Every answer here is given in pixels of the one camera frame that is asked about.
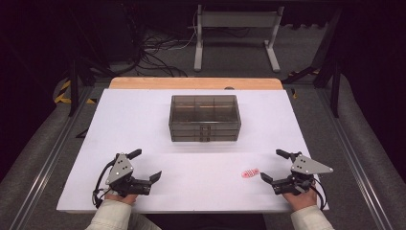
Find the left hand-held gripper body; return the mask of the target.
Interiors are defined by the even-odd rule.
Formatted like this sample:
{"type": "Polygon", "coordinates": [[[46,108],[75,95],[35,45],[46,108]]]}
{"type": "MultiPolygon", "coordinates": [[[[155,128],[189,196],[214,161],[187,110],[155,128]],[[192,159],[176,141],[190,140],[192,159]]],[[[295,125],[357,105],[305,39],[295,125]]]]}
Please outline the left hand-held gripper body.
{"type": "Polygon", "coordinates": [[[120,196],[148,195],[151,184],[148,180],[135,179],[134,168],[125,153],[117,153],[105,184],[120,196]]]}

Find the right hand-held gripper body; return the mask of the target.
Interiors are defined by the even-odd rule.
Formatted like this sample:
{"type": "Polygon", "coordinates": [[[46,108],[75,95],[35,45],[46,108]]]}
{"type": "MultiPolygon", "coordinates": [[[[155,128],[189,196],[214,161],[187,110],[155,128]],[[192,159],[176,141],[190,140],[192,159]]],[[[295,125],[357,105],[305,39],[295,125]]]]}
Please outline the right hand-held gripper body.
{"type": "Polygon", "coordinates": [[[315,174],[333,172],[333,168],[304,156],[301,152],[292,153],[290,160],[292,162],[291,174],[286,179],[271,183],[276,195],[291,193],[297,196],[306,193],[315,181],[315,174]]]}

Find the smoky clear plastic drawer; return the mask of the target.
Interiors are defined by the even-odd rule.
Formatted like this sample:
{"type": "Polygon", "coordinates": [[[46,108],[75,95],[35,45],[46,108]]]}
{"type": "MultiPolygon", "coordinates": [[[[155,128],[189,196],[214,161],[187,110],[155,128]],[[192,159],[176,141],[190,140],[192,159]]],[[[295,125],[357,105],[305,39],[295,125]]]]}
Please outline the smoky clear plastic drawer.
{"type": "Polygon", "coordinates": [[[231,142],[236,141],[236,136],[175,136],[172,142],[231,142]]]}
{"type": "Polygon", "coordinates": [[[220,123],[190,123],[190,124],[171,124],[170,130],[240,130],[240,124],[220,124],[220,123]]]}
{"type": "Polygon", "coordinates": [[[231,130],[231,129],[211,129],[211,130],[175,130],[172,131],[171,136],[175,137],[180,137],[180,136],[187,136],[187,137],[192,137],[192,136],[213,136],[213,137],[219,137],[219,136],[232,136],[232,137],[238,137],[239,131],[238,130],[231,130]]]}

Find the smoky clear drawer cabinet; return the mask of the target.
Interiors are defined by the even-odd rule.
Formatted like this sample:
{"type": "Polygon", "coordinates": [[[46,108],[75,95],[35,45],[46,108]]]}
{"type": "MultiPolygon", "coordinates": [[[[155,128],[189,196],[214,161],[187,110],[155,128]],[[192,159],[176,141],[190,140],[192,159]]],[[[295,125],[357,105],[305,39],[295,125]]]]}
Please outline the smoky clear drawer cabinet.
{"type": "Polygon", "coordinates": [[[169,125],[190,123],[240,124],[236,95],[173,95],[169,125]]]}

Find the person's left hand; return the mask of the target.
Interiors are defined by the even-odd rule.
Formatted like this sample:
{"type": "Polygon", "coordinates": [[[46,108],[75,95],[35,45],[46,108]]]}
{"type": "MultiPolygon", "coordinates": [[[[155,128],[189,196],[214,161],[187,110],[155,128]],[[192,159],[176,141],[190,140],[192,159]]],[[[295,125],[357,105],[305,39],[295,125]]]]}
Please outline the person's left hand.
{"type": "Polygon", "coordinates": [[[132,206],[136,202],[137,195],[127,195],[126,197],[122,197],[120,195],[113,195],[113,194],[106,194],[104,196],[106,199],[120,201],[124,204],[128,204],[132,206]]]}

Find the person's right hand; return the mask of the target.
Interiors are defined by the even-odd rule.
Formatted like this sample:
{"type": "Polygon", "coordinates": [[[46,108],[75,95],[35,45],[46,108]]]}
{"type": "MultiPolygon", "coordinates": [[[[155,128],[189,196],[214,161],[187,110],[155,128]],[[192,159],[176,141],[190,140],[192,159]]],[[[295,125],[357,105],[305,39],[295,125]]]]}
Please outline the person's right hand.
{"type": "Polygon", "coordinates": [[[294,212],[317,204],[317,194],[313,190],[309,190],[300,195],[289,193],[283,194],[282,196],[287,200],[294,212]]]}

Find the white board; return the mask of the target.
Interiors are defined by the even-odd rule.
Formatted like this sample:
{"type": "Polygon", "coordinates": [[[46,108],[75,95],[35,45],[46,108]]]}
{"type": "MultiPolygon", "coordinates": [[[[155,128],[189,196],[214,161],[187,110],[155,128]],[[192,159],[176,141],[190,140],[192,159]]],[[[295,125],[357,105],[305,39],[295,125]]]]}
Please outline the white board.
{"type": "Polygon", "coordinates": [[[106,89],[68,176],[57,209],[92,213],[92,192],[104,186],[102,169],[117,153],[141,149],[133,175],[161,172],[138,213],[270,213],[288,210],[287,201],[246,170],[285,178],[291,163],[276,150],[308,149],[288,95],[283,90],[236,90],[241,128],[234,142],[172,142],[169,110],[172,90],[106,89]]]}

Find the black stand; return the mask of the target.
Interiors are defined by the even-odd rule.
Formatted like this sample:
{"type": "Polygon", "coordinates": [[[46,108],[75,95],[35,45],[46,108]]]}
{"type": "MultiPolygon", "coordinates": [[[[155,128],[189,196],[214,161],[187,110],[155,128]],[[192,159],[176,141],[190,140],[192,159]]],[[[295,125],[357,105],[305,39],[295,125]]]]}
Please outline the black stand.
{"type": "Polygon", "coordinates": [[[321,69],[318,77],[313,82],[316,88],[325,88],[331,82],[329,107],[335,118],[339,117],[338,98],[341,68],[338,51],[334,48],[334,40],[341,13],[342,9],[338,8],[327,25],[326,33],[319,48],[320,57],[322,58],[321,69]]]}
{"type": "Polygon", "coordinates": [[[92,86],[95,82],[91,71],[92,63],[88,58],[78,57],[69,65],[69,81],[71,85],[71,105],[69,116],[72,117],[79,107],[79,81],[85,86],[92,86]]]}

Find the wooden table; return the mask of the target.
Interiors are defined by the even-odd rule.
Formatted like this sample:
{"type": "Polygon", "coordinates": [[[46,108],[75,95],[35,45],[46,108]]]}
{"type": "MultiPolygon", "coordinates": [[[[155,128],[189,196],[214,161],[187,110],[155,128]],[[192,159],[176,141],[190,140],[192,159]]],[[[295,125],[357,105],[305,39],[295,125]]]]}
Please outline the wooden table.
{"type": "Polygon", "coordinates": [[[110,89],[225,89],[283,90],[278,79],[117,77],[110,89]]]}

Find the yellow and black tape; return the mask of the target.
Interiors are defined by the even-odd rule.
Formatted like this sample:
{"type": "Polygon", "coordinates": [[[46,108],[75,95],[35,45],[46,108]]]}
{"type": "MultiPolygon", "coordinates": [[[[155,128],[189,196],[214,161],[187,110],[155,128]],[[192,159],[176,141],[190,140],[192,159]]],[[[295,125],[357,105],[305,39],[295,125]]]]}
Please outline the yellow and black tape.
{"type": "Polygon", "coordinates": [[[54,99],[54,102],[56,104],[63,103],[63,104],[70,104],[72,100],[70,98],[65,97],[65,93],[67,92],[68,87],[71,85],[71,82],[69,80],[66,80],[65,83],[63,83],[60,87],[59,92],[56,95],[56,98],[54,99]]]}

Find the grey metal stand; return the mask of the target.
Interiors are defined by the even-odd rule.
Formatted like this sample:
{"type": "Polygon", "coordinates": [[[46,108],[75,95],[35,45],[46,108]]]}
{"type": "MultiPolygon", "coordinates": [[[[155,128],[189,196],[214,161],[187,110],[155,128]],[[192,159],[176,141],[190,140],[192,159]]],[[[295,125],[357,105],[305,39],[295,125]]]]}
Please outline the grey metal stand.
{"type": "Polygon", "coordinates": [[[270,28],[271,36],[263,44],[272,70],[279,73],[281,67],[274,51],[274,43],[283,12],[284,7],[272,11],[208,11],[198,5],[193,24],[196,35],[193,70],[199,72],[202,69],[204,28],[270,28]]]}

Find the aluminium rail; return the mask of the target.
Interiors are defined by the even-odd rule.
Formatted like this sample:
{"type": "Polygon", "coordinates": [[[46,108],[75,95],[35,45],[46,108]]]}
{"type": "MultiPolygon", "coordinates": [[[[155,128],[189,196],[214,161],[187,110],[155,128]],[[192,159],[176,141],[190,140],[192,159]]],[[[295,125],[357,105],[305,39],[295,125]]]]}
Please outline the aluminium rail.
{"type": "Polygon", "coordinates": [[[335,132],[337,133],[341,146],[344,149],[345,158],[350,166],[350,170],[355,178],[362,197],[364,198],[372,214],[372,218],[378,230],[394,230],[374,188],[372,187],[372,183],[367,177],[366,172],[355,153],[354,147],[350,143],[347,133],[340,123],[340,120],[334,116],[330,108],[330,101],[327,92],[322,89],[317,89],[316,93],[328,115],[328,118],[330,119],[330,122],[333,125],[335,132]]]}
{"type": "Polygon", "coordinates": [[[56,142],[53,145],[48,157],[42,166],[40,172],[34,179],[34,183],[31,186],[24,202],[22,203],[17,215],[15,216],[9,230],[24,230],[27,221],[29,220],[35,205],[40,199],[51,175],[56,166],[56,162],[61,155],[62,150],[66,144],[66,140],[75,124],[80,111],[85,105],[88,96],[91,94],[93,88],[91,86],[85,86],[79,93],[79,102],[77,108],[71,116],[66,118],[64,126],[57,136],[56,142]]]}

